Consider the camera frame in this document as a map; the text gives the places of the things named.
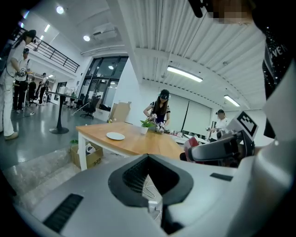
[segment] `fluorescent light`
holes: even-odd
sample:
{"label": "fluorescent light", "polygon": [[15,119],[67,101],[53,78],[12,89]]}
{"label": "fluorescent light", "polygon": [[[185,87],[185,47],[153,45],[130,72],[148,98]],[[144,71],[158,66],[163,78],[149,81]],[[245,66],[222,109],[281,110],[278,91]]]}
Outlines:
{"label": "fluorescent light", "polygon": [[87,36],[87,35],[85,35],[85,36],[83,37],[83,39],[84,39],[85,41],[90,41],[90,37]]}
{"label": "fluorescent light", "polygon": [[25,15],[23,16],[23,18],[24,18],[24,19],[27,19],[28,14],[29,14],[29,11],[27,11],[27,12],[25,13]]}
{"label": "fluorescent light", "polygon": [[183,71],[183,70],[181,70],[181,69],[174,68],[174,67],[172,67],[172,66],[168,66],[168,67],[167,67],[167,70],[170,71],[170,72],[174,72],[174,73],[177,73],[177,74],[179,74],[179,75],[182,75],[182,76],[188,77],[188,78],[193,79],[193,80],[198,81],[198,82],[202,82],[202,81],[203,81],[202,78],[200,78],[200,77],[198,77],[198,76],[195,76],[194,74],[191,74],[191,73],[189,73],[189,72],[185,72],[185,71]]}
{"label": "fluorescent light", "polygon": [[58,6],[56,8],[56,12],[59,13],[59,14],[62,14],[64,12],[64,8],[62,6]]}
{"label": "fluorescent light", "polygon": [[224,98],[227,99],[228,101],[230,101],[231,103],[233,103],[236,107],[239,107],[240,106],[232,98],[230,98],[229,95],[225,95]]}
{"label": "fluorescent light", "polygon": [[47,25],[44,32],[47,32],[48,28],[50,27],[50,25]]}

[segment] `white shirt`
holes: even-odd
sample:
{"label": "white shirt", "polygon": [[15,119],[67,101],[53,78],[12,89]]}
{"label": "white shirt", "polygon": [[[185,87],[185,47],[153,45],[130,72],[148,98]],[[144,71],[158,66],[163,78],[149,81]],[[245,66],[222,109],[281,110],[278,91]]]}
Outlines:
{"label": "white shirt", "polygon": [[[224,131],[228,125],[228,119],[225,117],[224,119],[218,119],[215,128],[222,128]],[[217,140],[217,132],[212,132],[212,138]]]}
{"label": "white shirt", "polygon": [[20,61],[23,59],[23,52],[24,52],[25,47],[26,47],[26,43],[24,40],[22,40],[22,42],[18,45],[18,47],[10,50],[10,53],[7,58],[7,66],[1,75],[0,84],[4,85],[4,78],[5,78],[5,85],[6,86],[13,85],[13,78],[14,78],[15,73],[17,71],[13,68],[12,63],[11,63],[11,59],[15,58],[19,64]]}
{"label": "white shirt", "polygon": [[42,80],[42,84],[43,84],[43,85],[42,85],[41,87],[45,87],[45,83],[46,83],[46,81],[47,81],[47,78],[44,77],[43,80]]}
{"label": "white shirt", "polygon": [[[24,57],[22,58],[22,60],[19,63],[19,68],[25,68],[26,71],[28,72],[28,69],[31,68],[31,60],[29,58],[24,59]],[[18,76],[15,78],[18,81],[25,81],[26,80],[26,76]]]}

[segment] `black cap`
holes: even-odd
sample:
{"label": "black cap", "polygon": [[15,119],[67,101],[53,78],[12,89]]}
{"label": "black cap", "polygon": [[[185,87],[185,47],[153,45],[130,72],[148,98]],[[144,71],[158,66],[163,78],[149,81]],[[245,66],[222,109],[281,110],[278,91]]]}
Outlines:
{"label": "black cap", "polygon": [[170,96],[170,92],[168,90],[162,90],[160,93],[160,97],[164,100],[167,100]]}
{"label": "black cap", "polygon": [[224,112],[224,110],[219,109],[218,112],[216,112],[216,114],[219,114],[219,113],[225,113],[225,112]]}
{"label": "black cap", "polygon": [[32,41],[33,41],[33,39],[36,36],[36,30],[30,30],[30,31],[28,31],[27,36],[31,37],[32,38]]}

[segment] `white pants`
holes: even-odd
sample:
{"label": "white pants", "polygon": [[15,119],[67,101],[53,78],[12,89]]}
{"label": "white pants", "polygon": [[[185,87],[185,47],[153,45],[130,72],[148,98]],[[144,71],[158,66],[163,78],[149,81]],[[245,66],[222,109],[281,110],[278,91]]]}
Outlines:
{"label": "white pants", "polygon": [[10,118],[13,99],[12,88],[13,85],[0,84],[0,131],[4,130],[4,136],[6,137],[14,133]]}

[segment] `railing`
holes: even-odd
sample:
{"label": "railing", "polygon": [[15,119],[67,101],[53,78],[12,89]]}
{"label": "railing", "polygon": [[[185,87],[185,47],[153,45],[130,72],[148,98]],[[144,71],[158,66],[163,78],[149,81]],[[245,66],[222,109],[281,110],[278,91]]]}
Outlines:
{"label": "railing", "polygon": [[[20,28],[18,36],[16,40],[24,33],[25,29]],[[72,72],[76,72],[77,68],[80,66],[79,64],[75,63],[73,60],[62,54],[60,51],[56,50],[48,43],[44,42],[43,40],[35,37],[36,43],[31,42],[30,44],[26,45],[27,48],[40,53],[41,55],[49,58],[50,60],[62,65],[63,67],[71,70]]]}

